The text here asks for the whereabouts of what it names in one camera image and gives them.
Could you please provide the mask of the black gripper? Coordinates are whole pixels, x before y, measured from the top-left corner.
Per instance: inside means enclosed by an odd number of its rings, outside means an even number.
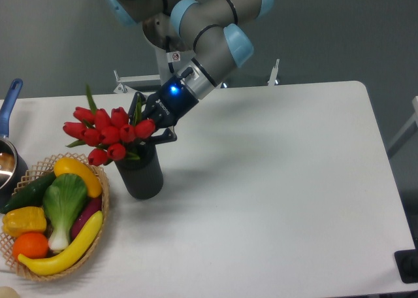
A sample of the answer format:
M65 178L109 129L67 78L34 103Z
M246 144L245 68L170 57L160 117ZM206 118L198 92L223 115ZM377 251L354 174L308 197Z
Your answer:
M174 128L178 120L187 114L199 100L189 91L181 79L173 76L155 93L146 97L137 91L129 107L128 116L131 125L137 125L142 118L154 121L157 129L166 128L160 135L152 135L140 145L164 144L177 141Z

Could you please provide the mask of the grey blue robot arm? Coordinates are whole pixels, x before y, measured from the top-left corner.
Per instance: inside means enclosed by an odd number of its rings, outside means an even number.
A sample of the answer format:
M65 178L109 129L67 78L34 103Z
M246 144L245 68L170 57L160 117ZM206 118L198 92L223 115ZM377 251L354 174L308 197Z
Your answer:
M265 15L274 0L107 0L125 25L160 22L158 34L169 52L191 50L182 63L149 97L143 98L142 118L153 120L160 136L149 133L151 144L176 140L174 126L200 100L218 87L253 54L253 45L240 25Z

